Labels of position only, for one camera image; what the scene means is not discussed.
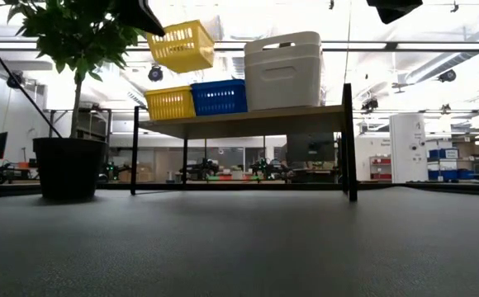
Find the workbench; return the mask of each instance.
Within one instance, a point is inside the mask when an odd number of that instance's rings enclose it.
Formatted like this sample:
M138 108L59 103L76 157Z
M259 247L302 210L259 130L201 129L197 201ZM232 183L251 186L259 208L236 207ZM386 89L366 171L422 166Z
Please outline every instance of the workbench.
M344 84L342 104L337 106L293 107L228 115L198 116L174 120L139 121L141 106L135 107L130 192L135 195L139 129L183 139L183 185L187 184L189 139L218 139L300 133L341 133L343 192L357 201L355 141L351 84Z

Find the white storage bin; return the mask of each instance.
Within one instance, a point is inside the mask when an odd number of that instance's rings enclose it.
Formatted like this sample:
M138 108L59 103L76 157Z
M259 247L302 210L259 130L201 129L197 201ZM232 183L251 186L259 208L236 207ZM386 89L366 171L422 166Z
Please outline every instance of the white storage bin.
M291 43L290 46L278 47ZM320 35L300 32L245 45L249 111L320 105Z

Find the tree trunk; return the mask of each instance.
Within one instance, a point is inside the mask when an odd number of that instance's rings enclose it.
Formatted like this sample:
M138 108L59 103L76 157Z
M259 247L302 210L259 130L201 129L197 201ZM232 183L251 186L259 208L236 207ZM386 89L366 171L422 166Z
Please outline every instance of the tree trunk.
M82 93L82 80L77 79L76 82L76 93L74 94L74 108L73 108L73 118L71 120L71 138L77 138L77 128L78 128L78 107L80 105L80 94Z

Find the black cable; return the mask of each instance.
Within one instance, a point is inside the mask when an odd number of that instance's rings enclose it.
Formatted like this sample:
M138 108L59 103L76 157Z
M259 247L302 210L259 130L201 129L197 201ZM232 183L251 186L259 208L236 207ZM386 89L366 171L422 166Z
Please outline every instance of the black cable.
M26 90L23 88L23 86L17 81L16 79L16 76L14 76L12 74L12 71L10 71L10 69L8 68L8 66L2 61L1 59L1 56L0 56L0 64L2 65L2 67L5 69L5 71L8 73L8 76L10 78L12 78L16 84L19 86L19 89L21 90L21 92L25 95L26 99L28 99L28 101L31 102L31 104L34 106L34 108L38 111L38 113L40 114L40 116L43 118L43 120L45 120L45 122L47 123L47 125L49 125L49 127L58 135L58 137L62 138L61 137L61 134L58 132L58 130L50 123L49 119L47 119L47 117L43 114L43 111L36 105L36 103L34 102L34 100L28 95L28 93L26 92Z

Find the security camera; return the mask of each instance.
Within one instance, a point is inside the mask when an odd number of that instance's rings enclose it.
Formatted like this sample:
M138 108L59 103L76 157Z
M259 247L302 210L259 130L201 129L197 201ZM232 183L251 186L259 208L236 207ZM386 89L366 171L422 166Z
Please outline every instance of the security camera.
M161 70L160 66L158 65L151 66L151 70L148 73L148 78L152 82L163 80L163 70Z
M23 84L24 82L25 82L25 79L23 78L23 72L19 71L19 70L13 70L12 71L12 76L8 77L8 79L7 79L7 86L9 86L13 89L18 89L21 86L21 84Z
M456 79L456 73L452 69L438 76L438 80L442 83L453 82L455 79Z

